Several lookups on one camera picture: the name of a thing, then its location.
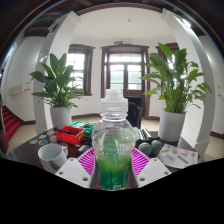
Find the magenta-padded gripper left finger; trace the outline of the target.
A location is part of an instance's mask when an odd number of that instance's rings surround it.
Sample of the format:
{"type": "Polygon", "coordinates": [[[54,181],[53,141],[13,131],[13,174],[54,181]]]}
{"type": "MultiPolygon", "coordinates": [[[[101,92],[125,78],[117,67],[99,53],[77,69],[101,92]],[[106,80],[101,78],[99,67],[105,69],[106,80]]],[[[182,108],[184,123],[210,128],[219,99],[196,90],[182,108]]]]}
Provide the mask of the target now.
{"type": "Polygon", "coordinates": [[[69,158],[56,172],[56,176],[81,187],[94,189],[98,182],[94,150],[89,149],[78,158],[69,158]]]}

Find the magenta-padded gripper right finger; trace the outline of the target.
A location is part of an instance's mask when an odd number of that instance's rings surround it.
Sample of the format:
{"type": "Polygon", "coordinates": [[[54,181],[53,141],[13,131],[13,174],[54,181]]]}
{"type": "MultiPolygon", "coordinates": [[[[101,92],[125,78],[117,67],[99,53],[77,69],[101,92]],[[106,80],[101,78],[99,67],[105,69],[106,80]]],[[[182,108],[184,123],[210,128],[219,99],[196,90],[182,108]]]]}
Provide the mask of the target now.
{"type": "Polygon", "coordinates": [[[171,174],[158,158],[149,158],[138,149],[132,152],[132,172],[138,188],[171,174]]]}

